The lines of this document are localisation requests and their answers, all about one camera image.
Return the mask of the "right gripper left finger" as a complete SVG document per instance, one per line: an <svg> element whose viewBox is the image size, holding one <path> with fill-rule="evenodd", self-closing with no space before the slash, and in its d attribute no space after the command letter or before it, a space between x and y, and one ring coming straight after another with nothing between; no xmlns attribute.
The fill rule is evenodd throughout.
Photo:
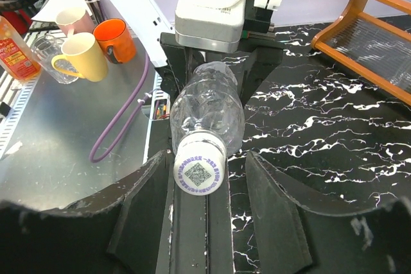
<svg viewBox="0 0 411 274"><path fill-rule="evenodd" d="M138 170L64 209L1 202L2 273L154 273L168 187L159 151Z"/></svg>

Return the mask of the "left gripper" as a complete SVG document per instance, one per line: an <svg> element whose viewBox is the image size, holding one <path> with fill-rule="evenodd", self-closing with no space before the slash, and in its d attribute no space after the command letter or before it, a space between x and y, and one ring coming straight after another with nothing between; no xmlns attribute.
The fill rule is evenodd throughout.
<svg viewBox="0 0 411 274"><path fill-rule="evenodd" d="M212 64L209 65L201 49L179 45L174 34L161 33L159 43L166 55L166 65L159 68L161 90L170 96L170 103L174 103L198 66L205 65L206 69L221 74L228 72L228 65L222 62L229 56L227 53L205 50L205 55L211 57ZM238 50L233 55L238 53L245 53L247 57L228 75L228 79L236 86L241 102L246 104L262 82L281 64L283 44L267 33L251 33L240 40Z"/></svg>

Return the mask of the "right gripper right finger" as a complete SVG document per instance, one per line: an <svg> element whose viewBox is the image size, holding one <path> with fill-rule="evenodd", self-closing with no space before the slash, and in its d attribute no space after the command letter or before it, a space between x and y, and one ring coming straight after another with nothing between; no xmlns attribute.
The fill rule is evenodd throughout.
<svg viewBox="0 0 411 274"><path fill-rule="evenodd" d="M410 200L361 209L322 194L254 151L247 188L263 273L409 273Z"/></svg>

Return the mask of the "clear plastic bottle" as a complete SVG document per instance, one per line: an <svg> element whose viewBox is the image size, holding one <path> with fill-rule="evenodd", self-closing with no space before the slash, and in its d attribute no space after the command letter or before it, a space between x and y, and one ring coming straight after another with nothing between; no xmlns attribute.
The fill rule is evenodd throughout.
<svg viewBox="0 0 411 274"><path fill-rule="evenodd" d="M200 65L192 79L175 100L170 112L173 151L184 136L195 130L207 130L225 143L227 155L235 154L242 145L245 131L243 105L236 86L228 79L233 73L218 73Z"/></svg>

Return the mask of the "white bottle cap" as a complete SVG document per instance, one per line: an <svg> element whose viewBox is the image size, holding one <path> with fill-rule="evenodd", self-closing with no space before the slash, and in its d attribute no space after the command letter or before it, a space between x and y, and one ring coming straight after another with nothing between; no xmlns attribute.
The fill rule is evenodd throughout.
<svg viewBox="0 0 411 274"><path fill-rule="evenodd" d="M223 182L226 158L226 147L219 136L207 130L189 133L177 147L174 180L188 194L211 194Z"/></svg>

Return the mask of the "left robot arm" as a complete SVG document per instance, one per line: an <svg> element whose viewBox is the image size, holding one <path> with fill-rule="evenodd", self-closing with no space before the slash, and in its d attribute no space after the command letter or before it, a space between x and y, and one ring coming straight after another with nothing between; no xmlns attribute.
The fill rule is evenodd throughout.
<svg viewBox="0 0 411 274"><path fill-rule="evenodd" d="M165 20L154 0L106 1L139 37L171 100L197 66L218 54L243 51L249 58L238 94L246 103L282 59L271 23L282 0L177 0L174 24Z"/></svg>

